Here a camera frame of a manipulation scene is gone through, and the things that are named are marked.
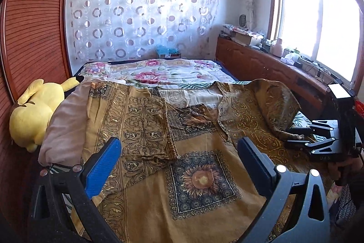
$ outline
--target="pink pillowcase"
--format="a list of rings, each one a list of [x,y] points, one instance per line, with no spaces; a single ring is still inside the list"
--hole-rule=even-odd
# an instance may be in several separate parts
[[[80,163],[85,142],[90,84],[91,81],[79,84],[52,115],[38,157],[42,166],[73,166]]]

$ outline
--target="cabinet door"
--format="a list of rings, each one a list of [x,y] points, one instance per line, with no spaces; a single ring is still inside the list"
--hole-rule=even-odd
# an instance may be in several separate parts
[[[216,59],[220,61],[227,69],[230,64],[230,53],[234,48],[235,45],[230,40],[219,38],[217,41]]]
[[[243,50],[243,46],[232,50],[230,59],[232,61],[232,74],[239,81],[250,80],[250,55]]]
[[[267,65],[266,78],[271,81],[284,83],[288,88],[292,88],[294,75],[292,70],[281,62],[273,60]]]
[[[263,53],[252,53],[250,57],[249,80],[265,79],[267,63]]]

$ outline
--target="bottle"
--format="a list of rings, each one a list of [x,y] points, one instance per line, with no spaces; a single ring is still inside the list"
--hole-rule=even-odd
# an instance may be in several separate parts
[[[293,50],[293,56],[292,56],[292,60],[294,62],[298,62],[298,57],[300,56],[300,51],[296,49]]]
[[[275,40],[275,43],[271,47],[271,53],[279,58],[283,55],[283,47],[282,47],[282,39],[278,38]]]

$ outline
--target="paisley fabric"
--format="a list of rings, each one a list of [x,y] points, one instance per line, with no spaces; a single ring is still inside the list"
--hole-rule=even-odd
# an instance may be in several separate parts
[[[96,206],[110,194],[123,190],[164,168],[177,159],[167,123],[163,98],[151,97],[148,89],[136,89],[112,82],[92,83],[87,102],[86,142],[82,160],[86,162],[110,137],[122,143],[122,154],[101,193],[93,197]],[[78,231],[81,222],[73,212]]]
[[[251,81],[238,81],[238,82],[233,82],[232,84],[237,84],[237,85],[247,85],[249,84]],[[204,91],[202,92],[198,92],[197,90],[209,90],[209,87],[212,86],[213,83],[211,82],[204,82],[204,83],[192,83],[192,84],[180,84],[177,85],[176,89],[184,89],[185,92],[193,92],[194,96],[190,97],[191,101],[198,101],[200,103],[206,103],[206,101],[204,100],[209,100],[210,96],[204,96]],[[158,92],[162,93],[163,90],[170,88],[171,86],[159,86],[159,87],[153,87],[151,88],[152,92],[154,92],[154,94],[157,95]],[[176,98],[175,102],[173,103],[174,105],[178,104],[180,98]],[[292,120],[293,122],[293,126],[295,127],[306,127],[307,125],[312,124],[312,122],[300,111],[297,112],[297,114],[295,115],[294,119]],[[325,137],[323,136],[317,136],[314,135],[314,138],[316,139],[316,141],[323,141],[326,140]]]
[[[265,202],[238,157],[237,141],[248,136],[274,163],[297,171],[277,138],[295,137],[280,134],[299,109],[285,88],[265,80],[215,82],[198,90],[92,86],[83,158],[109,137],[123,143],[121,158],[101,194],[93,197],[121,241],[236,241]],[[272,238],[292,203],[287,202]]]

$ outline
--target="floral comforter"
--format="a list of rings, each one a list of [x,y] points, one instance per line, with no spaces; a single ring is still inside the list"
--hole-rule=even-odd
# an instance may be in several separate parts
[[[85,79],[106,77],[107,80],[116,80],[135,87],[177,87],[180,84],[235,81],[213,61],[186,59],[151,59],[116,65],[95,62],[85,65],[80,75]]]

